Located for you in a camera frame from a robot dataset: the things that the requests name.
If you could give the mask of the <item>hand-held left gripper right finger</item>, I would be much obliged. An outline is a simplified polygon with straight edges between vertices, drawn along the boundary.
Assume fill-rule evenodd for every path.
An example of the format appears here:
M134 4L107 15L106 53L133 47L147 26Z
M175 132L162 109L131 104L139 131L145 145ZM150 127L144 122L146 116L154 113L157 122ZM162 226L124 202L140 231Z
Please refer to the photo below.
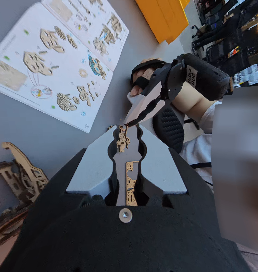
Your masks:
M143 125L137 125L138 162L136 202L145 206L150 198L185 194L187 188L168 146Z

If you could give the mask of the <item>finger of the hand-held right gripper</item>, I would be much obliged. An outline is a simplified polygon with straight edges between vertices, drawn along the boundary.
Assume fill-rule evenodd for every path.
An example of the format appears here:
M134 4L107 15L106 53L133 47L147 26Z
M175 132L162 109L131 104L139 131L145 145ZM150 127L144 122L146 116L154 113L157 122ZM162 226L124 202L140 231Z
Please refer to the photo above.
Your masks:
M164 100L151 101L136 119L129 122L129 125L137 125L154 117L165 106Z
M147 88L140 95L138 95L136 99L134 100L134 103L124 120L124 124L129 125L129 122L136 119L138 115L144 109L146 109L146 107L151 101L162 100L159 97L161 93L161 89L162 89L161 82L157 83L157 85L153 83L150 86L147 86Z

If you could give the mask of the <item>illustrated instruction booklet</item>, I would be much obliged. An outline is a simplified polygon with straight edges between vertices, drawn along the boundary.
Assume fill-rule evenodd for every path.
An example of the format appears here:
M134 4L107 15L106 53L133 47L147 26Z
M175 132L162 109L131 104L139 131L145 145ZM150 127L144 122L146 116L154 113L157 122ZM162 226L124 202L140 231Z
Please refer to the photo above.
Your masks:
M0 43L0 93L89 133L129 30L108 1L41 1Z

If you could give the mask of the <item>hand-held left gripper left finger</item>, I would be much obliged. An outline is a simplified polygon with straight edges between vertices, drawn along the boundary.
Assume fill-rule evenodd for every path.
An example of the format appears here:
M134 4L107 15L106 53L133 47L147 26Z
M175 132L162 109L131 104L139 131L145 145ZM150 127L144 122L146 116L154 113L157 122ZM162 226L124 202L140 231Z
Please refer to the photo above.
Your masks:
M118 179L114 156L118 151L118 125L88 145L67 189L70 194L100 195L108 206L116 206Z

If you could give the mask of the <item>black mesh wrist cushion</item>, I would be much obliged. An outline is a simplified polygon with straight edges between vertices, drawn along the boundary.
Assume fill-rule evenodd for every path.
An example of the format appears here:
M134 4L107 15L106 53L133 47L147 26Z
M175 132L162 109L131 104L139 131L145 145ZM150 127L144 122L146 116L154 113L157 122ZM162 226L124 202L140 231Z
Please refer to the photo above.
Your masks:
M171 106L165 107L152 118L156 136L178 154L182 151L184 129Z

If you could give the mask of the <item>person's right hand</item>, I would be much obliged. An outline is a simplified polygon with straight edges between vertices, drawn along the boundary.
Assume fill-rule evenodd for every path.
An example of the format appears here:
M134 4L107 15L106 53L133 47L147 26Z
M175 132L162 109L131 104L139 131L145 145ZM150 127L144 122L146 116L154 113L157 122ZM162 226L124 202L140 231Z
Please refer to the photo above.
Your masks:
M145 79L150 80L154 71L155 71L155 68L152 68L152 67L139 70L133 74L131 81L132 83L134 83L139 77L144 77ZM139 95L142 91L143 89L141 87L139 87L138 85L135 85L132 87L130 91L130 95L136 96L136 95Z

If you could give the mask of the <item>small notched wooden part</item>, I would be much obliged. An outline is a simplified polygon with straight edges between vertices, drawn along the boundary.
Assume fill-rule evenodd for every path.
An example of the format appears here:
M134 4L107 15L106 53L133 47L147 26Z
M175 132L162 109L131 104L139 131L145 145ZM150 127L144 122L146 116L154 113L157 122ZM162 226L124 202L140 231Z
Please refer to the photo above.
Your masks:
M119 152L123 153L125 148L127 147L127 138L125 135L125 129L122 125L119 125L119 138L117 141L117 148L119 148Z

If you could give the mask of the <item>tall wooden mechanism assembly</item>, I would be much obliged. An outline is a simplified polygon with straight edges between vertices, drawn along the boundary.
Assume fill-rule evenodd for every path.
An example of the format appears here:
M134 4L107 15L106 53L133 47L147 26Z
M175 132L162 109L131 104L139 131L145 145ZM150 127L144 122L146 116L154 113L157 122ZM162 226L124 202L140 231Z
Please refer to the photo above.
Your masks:
M21 232L30 206L49 182L43 170L35 167L17 146L3 142L2 148L10 150L14 160L0 162L0 175L18 199L19 205L5 209L0 215L0 246Z

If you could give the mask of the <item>laser-cut wooden parts sheet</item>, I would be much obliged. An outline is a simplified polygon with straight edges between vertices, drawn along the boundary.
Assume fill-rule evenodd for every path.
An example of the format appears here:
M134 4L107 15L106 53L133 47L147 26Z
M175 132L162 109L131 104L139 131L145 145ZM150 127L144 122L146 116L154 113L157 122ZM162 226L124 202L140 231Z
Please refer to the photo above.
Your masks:
M133 180L129 177L128 172L134 170L134 164L138 164L139 161L129 161L126 162L126 197L125 202L127 206L137 206L137 202L134 196L134 186L136 183L136 180Z

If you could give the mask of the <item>grey desk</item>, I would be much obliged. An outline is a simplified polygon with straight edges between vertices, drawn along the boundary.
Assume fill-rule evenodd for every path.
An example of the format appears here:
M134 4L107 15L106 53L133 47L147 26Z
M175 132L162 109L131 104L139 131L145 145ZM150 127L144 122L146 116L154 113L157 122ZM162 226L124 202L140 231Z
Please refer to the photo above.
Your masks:
M35 2L38 1L0 1L0 42ZM136 65L152 57L171 62L178 55L191 52L192 35L195 33L191 27L201 26L194 1L185 8L189 25L170 45L166 42L158 44L134 1L109 2L130 32L90 133L0 93L0 162L12 161L11 152L1 146L2 142L11 142L51 179L82 148L100 137L108 126L123 124L131 108L126 96L130 91L131 70ZM129 148L115 156L117 164L121 162L117 172L121 182L117 205L125 204L125 162L139 160L136 128L128 130L127 135L131 140ZM0 214L17 204L17 199L0 175Z

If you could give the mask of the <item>yellow plastic bin stack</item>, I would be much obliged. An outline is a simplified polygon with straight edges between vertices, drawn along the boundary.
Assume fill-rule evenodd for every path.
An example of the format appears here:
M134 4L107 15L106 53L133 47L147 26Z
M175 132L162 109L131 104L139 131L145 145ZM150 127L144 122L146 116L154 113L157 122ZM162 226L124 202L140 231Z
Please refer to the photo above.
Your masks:
M136 0L158 43L171 44L188 26L185 7L190 0Z

